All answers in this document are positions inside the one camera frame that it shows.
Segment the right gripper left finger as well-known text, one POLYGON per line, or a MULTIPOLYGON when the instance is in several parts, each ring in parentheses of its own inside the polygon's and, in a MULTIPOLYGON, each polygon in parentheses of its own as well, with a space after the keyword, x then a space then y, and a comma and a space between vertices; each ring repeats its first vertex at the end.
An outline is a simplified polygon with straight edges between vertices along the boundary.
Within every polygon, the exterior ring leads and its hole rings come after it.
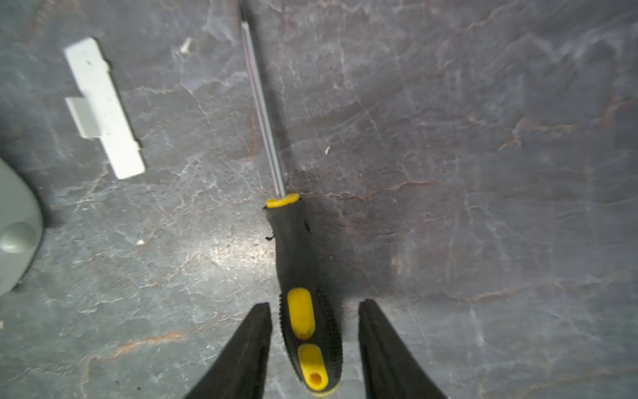
POLYGON ((261 399, 271 336, 270 306, 255 304, 213 366, 186 397, 261 399))

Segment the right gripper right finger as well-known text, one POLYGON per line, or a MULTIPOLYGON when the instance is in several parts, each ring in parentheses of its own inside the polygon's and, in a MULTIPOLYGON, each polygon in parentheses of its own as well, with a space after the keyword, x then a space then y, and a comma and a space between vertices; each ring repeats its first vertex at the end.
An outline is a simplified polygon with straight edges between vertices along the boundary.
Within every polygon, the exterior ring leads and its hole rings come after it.
POLYGON ((445 398, 376 301, 359 304, 358 341, 368 398, 445 398))

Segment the black yellow screwdriver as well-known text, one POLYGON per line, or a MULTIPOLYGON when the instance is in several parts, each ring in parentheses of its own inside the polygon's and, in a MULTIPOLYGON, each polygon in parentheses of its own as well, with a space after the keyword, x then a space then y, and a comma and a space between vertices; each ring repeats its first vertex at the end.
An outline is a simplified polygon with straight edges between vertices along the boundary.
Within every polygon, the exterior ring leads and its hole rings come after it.
POLYGON ((268 114, 250 16, 239 6, 244 56, 275 196, 264 207, 276 246, 276 272, 281 290, 279 319, 287 356, 300 382, 315 397, 337 389, 342 376, 342 335, 317 258, 304 203, 289 192, 268 114))

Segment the white alarm clock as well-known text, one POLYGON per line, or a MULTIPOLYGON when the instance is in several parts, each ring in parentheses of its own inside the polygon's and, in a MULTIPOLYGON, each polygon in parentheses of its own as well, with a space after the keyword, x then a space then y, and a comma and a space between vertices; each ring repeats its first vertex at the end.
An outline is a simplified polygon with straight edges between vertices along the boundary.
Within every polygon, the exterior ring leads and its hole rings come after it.
POLYGON ((25 181, 1 162, 1 294, 11 291, 33 262, 43 239, 43 213, 25 181))

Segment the white battery cover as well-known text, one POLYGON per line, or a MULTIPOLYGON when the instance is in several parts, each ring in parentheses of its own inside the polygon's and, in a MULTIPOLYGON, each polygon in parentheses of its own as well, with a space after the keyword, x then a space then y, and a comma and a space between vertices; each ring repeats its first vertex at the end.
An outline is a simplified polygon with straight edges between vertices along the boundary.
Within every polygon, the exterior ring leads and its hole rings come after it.
POLYGON ((111 68, 94 38, 66 47, 64 54, 81 96, 67 97, 80 136, 98 140, 117 179, 146 172, 141 147, 111 79, 111 68))

